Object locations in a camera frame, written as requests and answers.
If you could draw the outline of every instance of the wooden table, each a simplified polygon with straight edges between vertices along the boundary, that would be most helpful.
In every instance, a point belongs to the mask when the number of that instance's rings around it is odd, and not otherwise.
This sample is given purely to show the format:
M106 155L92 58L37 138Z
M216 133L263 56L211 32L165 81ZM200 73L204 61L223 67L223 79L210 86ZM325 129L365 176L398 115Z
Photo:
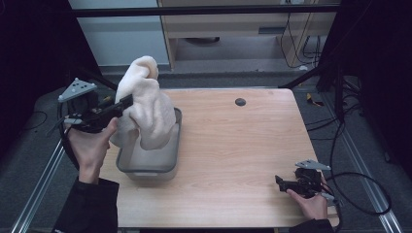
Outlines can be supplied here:
M290 227L301 210L275 175L316 159L288 89L164 90L182 110L179 170L169 182L138 183L116 167L112 145L101 177L120 183L120 227ZM246 105L235 105L243 98ZM329 209L329 219L338 218Z

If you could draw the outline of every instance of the silver bracket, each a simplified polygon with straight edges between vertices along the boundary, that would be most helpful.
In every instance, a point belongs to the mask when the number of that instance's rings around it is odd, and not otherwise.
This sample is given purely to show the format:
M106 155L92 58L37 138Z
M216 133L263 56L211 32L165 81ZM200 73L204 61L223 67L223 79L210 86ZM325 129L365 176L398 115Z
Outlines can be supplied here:
M300 168L305 168L305 169L330 170L329 166L316 162L312 159L308 159L308 160L301 161L301 162L296 162L294 165Z
M87 82L81 81L78 78L76 78L69 85L69 87L67 87L67 89L61 95L58 96L58 102L64 103L68 100L71 100L73 98L86 94L88 92L91 92L94 89L97 89L96 84L87 83Z

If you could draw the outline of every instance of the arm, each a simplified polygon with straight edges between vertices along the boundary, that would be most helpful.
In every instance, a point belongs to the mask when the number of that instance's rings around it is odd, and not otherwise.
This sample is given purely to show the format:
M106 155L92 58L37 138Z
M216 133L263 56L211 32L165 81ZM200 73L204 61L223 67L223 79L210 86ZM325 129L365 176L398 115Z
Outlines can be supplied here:
M79 177L52 232L117 232L119 184L99 179L109 148L109 138L117 130L117 119L98 134L70 130L69 140L79 162Z

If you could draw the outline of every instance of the white cabinet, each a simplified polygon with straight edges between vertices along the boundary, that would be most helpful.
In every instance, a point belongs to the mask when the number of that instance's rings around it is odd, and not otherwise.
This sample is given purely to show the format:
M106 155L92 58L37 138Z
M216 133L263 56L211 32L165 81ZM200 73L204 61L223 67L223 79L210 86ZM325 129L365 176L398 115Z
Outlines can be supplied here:
M155 0L70 0L73 9L157 7ZM78 18L91 51L102 71L124 72L143 55L169 65L160 17Z

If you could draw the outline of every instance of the cabinet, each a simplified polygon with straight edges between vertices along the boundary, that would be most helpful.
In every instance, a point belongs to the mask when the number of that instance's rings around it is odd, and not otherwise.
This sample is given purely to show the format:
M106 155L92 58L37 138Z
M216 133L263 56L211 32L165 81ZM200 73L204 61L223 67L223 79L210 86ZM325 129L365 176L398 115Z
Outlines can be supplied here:
M340 1L304 1L305 4L336 2ZM157 0L157 3L159 7L242 6L251 4L279 5L281 0L256 0L253 3L248 0L210 0L206 3L200 0ZM180 38L232 36L278 36L277 38L280 38L283 35L280 44L285 52L287 62L290 65L295 65L297 63L296 54L303 47L306 37L327 35L334 16L335 13L187 15L163 16L161 21L172 68L174 67L176 47ZM270 28L273 33L262 34L260 29L264 28Z

